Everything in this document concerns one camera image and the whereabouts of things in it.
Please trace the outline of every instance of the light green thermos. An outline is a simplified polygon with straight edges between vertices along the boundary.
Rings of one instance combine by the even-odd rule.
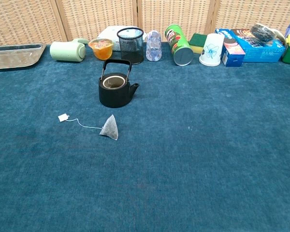
[[[50,55],[55,60],[81,62],[86,54],[85,44],[88,40],[78,38],[71,42],[53,42],[50,45]]]

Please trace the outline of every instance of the plastic cup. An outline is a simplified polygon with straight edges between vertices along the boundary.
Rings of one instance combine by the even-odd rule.
[[[106,60],[113,53],[114,43],[108,39],[95,39],[90,41],[88,46],[91,47],[96,58]]]
[[[217,66],[220,64],[221,51],[224,35],[208,34],[199,61],[206,66]]]

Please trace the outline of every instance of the black mesh pencil holder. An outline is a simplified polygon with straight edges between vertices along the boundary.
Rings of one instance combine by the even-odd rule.
[[[121,59],[139,64],[143,57],[143,30],[140,28],[124,28],[117,32],[121,51]]]

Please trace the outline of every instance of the pringles can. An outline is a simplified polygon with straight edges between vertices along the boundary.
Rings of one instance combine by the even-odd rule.
[[[171,47],[175,64],[180,66],[190,64],[194,54],[181,27],[177,24],[171,24],[165,30],[164,35]]]

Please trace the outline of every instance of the white box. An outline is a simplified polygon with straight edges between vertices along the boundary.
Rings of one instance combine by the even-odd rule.
[[[119,38],[117,36],[117,32],[123,28],[131,28],[135,26],[108,26],[106,29],[104,29],[97,37],[97,39],[109,39],[113,41],[113,51],[120,51],[120,45],[119,45]],[[144,32],[143,35],[143,42],[146,39],[147,34]]]

